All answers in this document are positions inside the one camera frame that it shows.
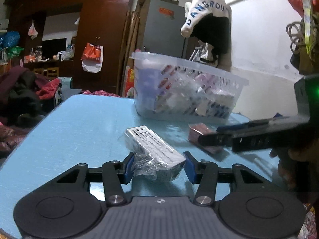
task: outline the table surface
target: table surface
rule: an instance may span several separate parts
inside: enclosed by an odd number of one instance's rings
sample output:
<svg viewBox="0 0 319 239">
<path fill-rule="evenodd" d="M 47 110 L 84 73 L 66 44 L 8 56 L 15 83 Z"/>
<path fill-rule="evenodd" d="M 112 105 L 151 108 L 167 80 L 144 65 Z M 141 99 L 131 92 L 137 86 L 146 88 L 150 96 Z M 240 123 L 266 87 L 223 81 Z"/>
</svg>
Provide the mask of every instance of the table surface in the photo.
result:
<svg viewBox="0 0 319 239">
<path fill-rule="evenodd" d="M 230 116 L 230 123 L 247 122 L 239 114 Z M 188 123 L 145 119 L 135 110 L 132 99 L 75 95 L 60 104 L 39 123 L 14 150 L 0 170 L 0 233 L 21 238 L 14 220 L 13 208 L 26 194 L 48 182 L 77 163 L 100 167 L 104 162 L 123 160 L 129 150 L 124 145 L 126 128 L 146 125 L 180 153 L 190 151 L 198 160 L 215 162 L 219 167 L 231 168 L 241 163 L 270 181 L 279 183 L 278 159 L 269 157 L 270 150 L 234 154 L 224 152 L 210 156 L 188 142 Z M 179 177 L 169 183 L 134 177 L 123 185 L 132 196 L 194 197 L 198 185 L 192 185 L 182 170 Z M 104 200 L 101 183 L 91 184 L 91 193 Z M 216 200 L 229 193 L 229 185 L 219 183 Z"/>
</svg>

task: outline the plastic basket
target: plastic basket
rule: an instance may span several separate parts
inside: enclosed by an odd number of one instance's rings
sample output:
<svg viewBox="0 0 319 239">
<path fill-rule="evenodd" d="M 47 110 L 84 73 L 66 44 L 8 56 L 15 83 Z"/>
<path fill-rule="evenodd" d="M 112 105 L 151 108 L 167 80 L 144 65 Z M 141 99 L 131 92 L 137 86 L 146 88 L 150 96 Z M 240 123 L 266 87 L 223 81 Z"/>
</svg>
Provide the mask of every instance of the plastic basket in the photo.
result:
<svg viewBox="0 0 319 239">
<path fill-rule="evenodd" d="M 135 107 L 138 114 L 147 118 L 188 123 L 225 123 L 243 86 L 249 83 L 230 72 L 181 58 L 147 52 L 133 52 L 131 58 L 135 60 Z M 183 95 L 182 98 L 173 95 L 172 87 L 181 78 L 191 85 L 194 82 L 200 92 L 195 96 Z M 227 102 L 223 103 L 223 96 L 214 99 L 217 90 L 231 94 L 224 96 Z M 176 106 L 167 107 L 170 102 L 176 103 Z"/>
</svg>

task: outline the finger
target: finger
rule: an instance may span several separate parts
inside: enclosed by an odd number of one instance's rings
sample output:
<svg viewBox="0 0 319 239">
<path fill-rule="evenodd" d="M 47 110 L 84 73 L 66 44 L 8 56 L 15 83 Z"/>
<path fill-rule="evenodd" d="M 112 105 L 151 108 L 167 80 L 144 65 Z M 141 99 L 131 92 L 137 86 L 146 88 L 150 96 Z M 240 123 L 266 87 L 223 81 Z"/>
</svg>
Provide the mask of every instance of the finger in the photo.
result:
<svg viewBox="0 0 319 239">
<path fill-rule="evenodd" d="M 299 162 L 317 163 L 319 158 L 319 139 L 315 139 L 308 147 L 303 149 L 289 149 L 288 154 L 291 159 Z"/>
<path fill-rule="evenodd" d="M 277 155 L 278 155 L 278 154 L 277 154 L 277 151 L 276 151 L 275 149 L 272 149 L 272 150 L 270 151 L 269 156 L 270 156 L 271 158 L 275 158 Z"/>
<path fill-rule="evenodd" d="M 297 185 L 295 182 L 287 183 L 287 186 L 290 190 L 293 190 Z"/>
<path fill-rule="evenodd" d="M 282 163 L 278 164 L 278 174 L 288 186 L 296 184 L 294 174 L 282 167 Z"/>
</svg>

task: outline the metal screw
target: metal screw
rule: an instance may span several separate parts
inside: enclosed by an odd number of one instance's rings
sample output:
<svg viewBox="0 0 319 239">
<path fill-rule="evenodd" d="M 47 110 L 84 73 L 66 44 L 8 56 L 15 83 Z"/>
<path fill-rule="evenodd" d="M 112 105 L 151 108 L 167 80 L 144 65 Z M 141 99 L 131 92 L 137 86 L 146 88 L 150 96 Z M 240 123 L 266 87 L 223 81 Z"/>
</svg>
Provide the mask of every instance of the metal screw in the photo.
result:
<svg viewBox="0 0 319 239">
<path fill-rule="evenodd" d="M 196 199 L 196 201 L 199 203 L 199 204 L 209 204 L 210 202 L 212 202 L 212 199 L 209 197 L 209 196 L 200 196 Z"/>
<path fill-rule="evenodd" d="M 120 204 L 124 201 L 124 198 L 120 195 L 112 195 L 108 198 L 108 200 L 112 204 Z"/>
</svg>

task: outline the cable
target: cable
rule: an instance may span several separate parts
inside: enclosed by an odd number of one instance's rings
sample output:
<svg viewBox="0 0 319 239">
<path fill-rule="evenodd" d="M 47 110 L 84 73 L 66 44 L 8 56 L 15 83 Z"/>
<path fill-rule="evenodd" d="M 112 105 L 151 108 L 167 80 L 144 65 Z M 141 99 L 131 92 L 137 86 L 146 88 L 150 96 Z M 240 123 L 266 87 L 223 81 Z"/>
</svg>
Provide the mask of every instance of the cable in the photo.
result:
<svg viewBox="0 0 319 239">
<path fill-rule="evenodd" d="M 315 61 L 315 54 L 319 54 L 318 42 L 317 42 L 317 33 L 319 30 L 318 25 L 318 17 L 313 14 L 314 26 L 313 26 L 313 35 L 314 42 L 311 45 L 309 57 L 312 61 Z M 286 32 L 289 35 L 291 40 L 290 49 L 293 54 L 299 54 L 301 47 L 306 46 L 305 41 L 305 23 L 304 18 L 300 22 L 292 22 L 287 25 Z"/>
</svg>

